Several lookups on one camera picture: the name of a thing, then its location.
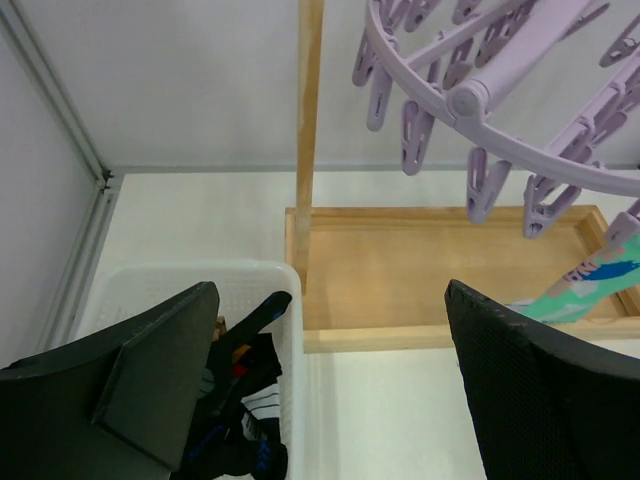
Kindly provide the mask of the black blue sock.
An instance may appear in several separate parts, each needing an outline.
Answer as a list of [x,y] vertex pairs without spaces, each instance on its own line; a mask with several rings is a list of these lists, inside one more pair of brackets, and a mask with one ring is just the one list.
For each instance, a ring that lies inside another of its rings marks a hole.
[[263,328],[281,317],[291,300],[292,296],[288,292],[272,293],[242,321],[211,344],[207,365],[214,376],[215,386],[212,390],[214,406],[230,395],[233,353]]

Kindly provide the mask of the lilac round clip hanger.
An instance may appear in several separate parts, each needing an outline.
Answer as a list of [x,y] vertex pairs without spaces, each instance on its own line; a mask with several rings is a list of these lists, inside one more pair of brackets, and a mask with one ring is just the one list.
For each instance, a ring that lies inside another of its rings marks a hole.
[[577,197],[629,199],[639,181],[635,1],[370,1],[352,73],[370,90],[367,127],[401,108],[401,167],[420,172],[438,139],[468,173],[467,213],[485,221],[516,169],[524,233]]

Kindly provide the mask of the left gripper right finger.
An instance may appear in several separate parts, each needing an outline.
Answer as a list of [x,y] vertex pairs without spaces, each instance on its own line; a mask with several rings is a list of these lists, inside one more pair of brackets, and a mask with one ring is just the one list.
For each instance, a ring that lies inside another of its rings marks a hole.
[[487,478],[638,478],[638,359],[458,280],[444,300]]

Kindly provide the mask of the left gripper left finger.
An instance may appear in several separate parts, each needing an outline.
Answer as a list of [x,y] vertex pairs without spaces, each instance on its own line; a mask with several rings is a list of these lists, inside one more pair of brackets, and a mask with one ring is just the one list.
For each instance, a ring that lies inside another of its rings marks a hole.
[[219,293],[200,282],[1,371],[4,479],[167,479],[181,463]]

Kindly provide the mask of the black sock with label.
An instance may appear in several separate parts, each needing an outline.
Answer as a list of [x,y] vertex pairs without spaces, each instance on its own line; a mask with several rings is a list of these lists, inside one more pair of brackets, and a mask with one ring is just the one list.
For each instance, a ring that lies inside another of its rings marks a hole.
[[171,479],[219,479],[223,476],[285,479],[288,451],[269,439],[247,440],[224,424],[190,433],[180,468]]

